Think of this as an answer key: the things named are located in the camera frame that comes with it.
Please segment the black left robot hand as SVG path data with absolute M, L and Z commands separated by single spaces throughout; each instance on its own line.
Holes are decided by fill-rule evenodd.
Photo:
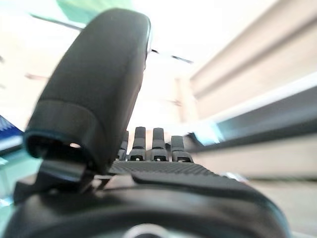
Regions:
M 283 212 L 265 195 L 195 164 L 183 139 L 145 129 L 127 160 L 127 126 L 149 52 L 147 16 L 110 9 L 64 54 L 23 133 L 42 163 L 16 182 L 5 238 L 289 238 Z

